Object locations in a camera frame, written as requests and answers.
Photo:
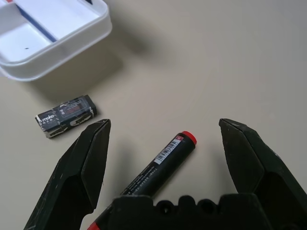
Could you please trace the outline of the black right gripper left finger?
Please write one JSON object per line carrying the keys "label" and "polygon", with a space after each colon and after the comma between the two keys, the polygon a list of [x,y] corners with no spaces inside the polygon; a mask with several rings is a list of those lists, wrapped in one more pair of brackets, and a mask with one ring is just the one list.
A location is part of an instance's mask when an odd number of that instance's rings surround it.
{"label": "black right gripper left finger", "polygon": [[59,159],[26,230],[78,230],[97,207],[106,169],[110,119],[90,124]]}

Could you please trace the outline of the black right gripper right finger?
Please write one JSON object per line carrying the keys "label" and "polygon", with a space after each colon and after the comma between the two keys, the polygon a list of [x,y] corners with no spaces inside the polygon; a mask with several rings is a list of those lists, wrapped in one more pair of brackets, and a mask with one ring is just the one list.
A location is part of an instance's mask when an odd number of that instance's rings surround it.
{"label": "black right gripper right finger", "polygon": [[252,128],[219,120],[227,166],[239,193],[254,194],[275,230],[307,228],[307,194]]}

